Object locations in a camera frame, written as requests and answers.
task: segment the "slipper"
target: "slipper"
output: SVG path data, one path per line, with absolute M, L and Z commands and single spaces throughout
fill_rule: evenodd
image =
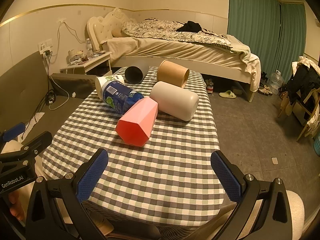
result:
M 237 97 L 231 90 L 228 90 L 224 93 L 219 93 L 219 96 L 221 96 L 222 98 L 236 98 Z

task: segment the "gray sofa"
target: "gray sofa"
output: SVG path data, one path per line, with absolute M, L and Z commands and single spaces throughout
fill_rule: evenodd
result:
M 48 76 L 44 67 L 45 62 L 39 52 L 26 57 L 6 73 L 0 76 L 0 131 L 11 128 L 19 122 L 27 124 L 48 91 Z M 95 89 L 93 75 L 79 74 L 53 74 L 54 81 L 66 90 L 70 98 L 57 110 L 50 110 L 49 106 L 38 111 L 44 116 L 32 128 L 23 144 L 44 131 L 49 131 L 54 136 L 68 117 L 83 102 L 83 100 Z M 68 96 L 58 88 L 52 80 L 50 88 L 54 88 L 57 99 L 51 108 L 61 105 Z

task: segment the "bed frame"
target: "bed frame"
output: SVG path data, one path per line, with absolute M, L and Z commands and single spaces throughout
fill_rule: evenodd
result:
M 107 40 L 113 38 L 111 31 L 116 28 L 121 28 L 122 24 L 127 20 L 129 20 L 129 18 L 119 8 L 115 8 L 104 18 L 101 16 L 90 18 L 87 23 L 87 31 L 92 42 L 93 50 L 108 50 Z M 159 66 L 163 60 L 167 59 L 202 74 L 228 78 L 241 82 L 238 84 L 247 94 L 247 100 L 249 102 L 252 102 L 255 94 L 255 92 L 250 91 L 250 84 L 252 81 L 251 74 L 238 69 L 209 62 L 172 57 L 122 56 L 113 63 L 112 67 L 130 66 L 133 62 L 136 62 L 138 59 L 142 58 L 150 66 Z

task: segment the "green curtain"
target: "green curtain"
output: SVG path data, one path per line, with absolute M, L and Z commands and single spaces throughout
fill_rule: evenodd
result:
M 273 72 L 279 70 L 285 81 L 292 75 L 292 62 L 303 56 L 307 22 L 303 4 L 281 4 L 281 29 Z
M 278 0 L 229 0 L 228 34 L 260 58 L 261 71 L 274 72 L 280 33 Z

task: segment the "checkered tablecloth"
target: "checkered tablecloth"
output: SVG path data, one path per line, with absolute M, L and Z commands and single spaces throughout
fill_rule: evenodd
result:
M 125 68 L 118 71 L 124 76 Z M 127 86 L 148 96 L 156 83 L 151 67 L 141 84 Z M 224 190 L 210 166 L 219 149 L 211 105 L 201 74 L 190 71 L 185 89 L 199 96 L 194 117 L 184 122 L 159 112 L 144 147 L 123 143 L 115 131 L 121 117 L 96 91 L 76 109 L 43 154 L 52 179 L 75 172 L 100 147 L 109 163 L 89 198 L 104 214 L 157 226 L 197 228 L 218 214 Z

